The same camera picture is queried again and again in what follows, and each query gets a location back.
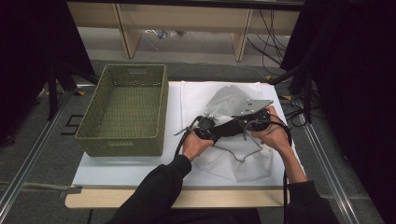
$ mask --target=black long-sleeve shirt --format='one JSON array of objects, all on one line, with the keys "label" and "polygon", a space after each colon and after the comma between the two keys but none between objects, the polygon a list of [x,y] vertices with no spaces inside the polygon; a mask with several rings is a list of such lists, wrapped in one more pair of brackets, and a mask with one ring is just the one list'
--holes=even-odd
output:
[{"label": "black long-sleeve shirt", "polygon": [[[161,223],[181,192],[184,176],[190,171],[191,162],[183,155],[176,156],[168,165],[159,165],[107,224]],[[314,182],[289,184],[288,187],[289,223],[338,223],[329,202],[317,193]]]}]

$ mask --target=basket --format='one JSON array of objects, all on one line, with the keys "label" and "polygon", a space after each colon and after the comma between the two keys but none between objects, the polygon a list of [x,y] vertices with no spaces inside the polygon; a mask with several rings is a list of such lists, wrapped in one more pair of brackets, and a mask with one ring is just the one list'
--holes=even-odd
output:
[{"label": "basket", "polygon": [[107,65],[76,139],[91,157],[161,156],[168,89],[163,64]]}]

